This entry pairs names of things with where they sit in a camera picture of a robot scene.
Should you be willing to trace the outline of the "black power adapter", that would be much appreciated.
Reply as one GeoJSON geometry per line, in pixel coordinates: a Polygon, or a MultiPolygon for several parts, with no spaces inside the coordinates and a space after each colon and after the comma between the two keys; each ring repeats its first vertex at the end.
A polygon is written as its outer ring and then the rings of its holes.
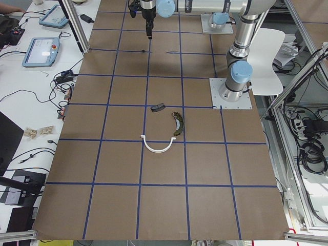
{"type": "Polygon", "coordinates": [[[85,21],[86,23],[89,23],[89,24],[94,23],[94,20],[85,14],[81,14],[80,18],[81,18],[81,20],[85,21]]]}

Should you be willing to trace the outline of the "far blue teach pendant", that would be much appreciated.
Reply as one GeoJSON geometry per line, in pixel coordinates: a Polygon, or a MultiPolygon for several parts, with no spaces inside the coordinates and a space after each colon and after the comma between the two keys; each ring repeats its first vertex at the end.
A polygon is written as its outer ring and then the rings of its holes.
{"type": "Polygon", "coordinates": [[[54,5],[40,20],[39,24],[46,27],[63,28],[68,23],[60,5],[54,5]]]}

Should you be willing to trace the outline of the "blue teach pendant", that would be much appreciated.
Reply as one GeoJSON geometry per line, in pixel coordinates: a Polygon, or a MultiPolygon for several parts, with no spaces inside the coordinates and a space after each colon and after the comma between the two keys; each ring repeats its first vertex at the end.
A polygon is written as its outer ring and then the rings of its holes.
{"type": "Polygon", "coordinates": [[[40,20],[39,24],[46,27],[63,28],[68,23],[60,5],[54,5],[40,20]]]}
{"type": "Polygon", "coordinates": [[[32,38],[22,62],[26,68],[50,67],[54,64],[60,48],[58,37],[32,38]]]}

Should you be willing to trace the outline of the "olive green brake shoe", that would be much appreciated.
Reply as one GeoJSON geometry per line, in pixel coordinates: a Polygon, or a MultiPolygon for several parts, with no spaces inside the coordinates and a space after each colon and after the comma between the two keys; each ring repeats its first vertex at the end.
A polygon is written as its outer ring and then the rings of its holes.
{"type": "Polygon", "coordinates": [[[179,136],[183,132],[183,130],[185,128],[185,121],[184,121],[184,118],[182,117],[182,115],[176,111],[174,111],[172,113],[172,117],[176,121],[176,130],[173,133],[173,135],[176,137],[176,136],[179,136]]]}

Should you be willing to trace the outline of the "near blue teach pendant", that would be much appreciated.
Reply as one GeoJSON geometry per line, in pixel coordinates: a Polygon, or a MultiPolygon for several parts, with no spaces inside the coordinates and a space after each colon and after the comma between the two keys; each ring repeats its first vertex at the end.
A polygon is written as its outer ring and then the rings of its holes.
{"type": "Polygon", "coordinates": [[[22,62],[26,68],[50,67],[54,64],[60,48],[58,37],[32,38],[22,62]]]}

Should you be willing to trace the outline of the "white plastic chair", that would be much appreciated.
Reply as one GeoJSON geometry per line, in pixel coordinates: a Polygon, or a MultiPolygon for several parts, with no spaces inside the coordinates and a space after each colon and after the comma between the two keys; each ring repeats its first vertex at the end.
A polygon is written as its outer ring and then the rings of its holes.
{"type": "Polygon", "coordinates": [[[253,68],[251,76],[254,95],[278,95],[283,86],[272,68],[273,60],[285,38],[285,33],[275,29],[260,28],[252,40],[248,63],[253,68]]]}

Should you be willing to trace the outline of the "white curved plastic clamp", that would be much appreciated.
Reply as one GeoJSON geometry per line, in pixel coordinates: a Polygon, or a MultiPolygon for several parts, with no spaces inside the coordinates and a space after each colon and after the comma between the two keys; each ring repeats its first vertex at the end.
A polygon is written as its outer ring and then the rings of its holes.
{"type": "Polygon", "coordinates": [[[155,154],[160,154],[170,150],[172,144],[176,140],[176,137],[171,137],[168,142],[148,142],[145,135],[140,135],[140,139],[143,141],[143,145],[148,151],[155,154]]]}

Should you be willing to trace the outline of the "brown paper table cover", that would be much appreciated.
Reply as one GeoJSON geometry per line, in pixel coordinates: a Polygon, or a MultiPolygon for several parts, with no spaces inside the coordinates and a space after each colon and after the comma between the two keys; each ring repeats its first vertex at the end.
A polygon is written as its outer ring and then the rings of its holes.
{"type": "Polygon", "coordinates": [[[255,105],[213,109],[234,35],[102,1],[34,225],[40,240],[277,240],[289,229],[255,105]],[[153,113],[151,107],[166,107],[153,113]],[[155,154],[140,139],[168,142],[155,154]]]}

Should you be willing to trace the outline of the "aluminium frame post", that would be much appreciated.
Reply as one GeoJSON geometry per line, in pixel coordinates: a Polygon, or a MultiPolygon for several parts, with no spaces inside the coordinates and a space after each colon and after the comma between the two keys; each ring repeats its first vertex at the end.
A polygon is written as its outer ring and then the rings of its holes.
{"type": "Polygon", "coordinates": [[[73,32],[76,43],[79,47],[81,53],[85,54],[89,52],[90,45],[83,30],[83,27],[80,23],[77,11],[74,7],[74,4],[70,0],[59,0],[59,5],[62,8],[62,11],[68,20],[69,26],[73,32]]]}

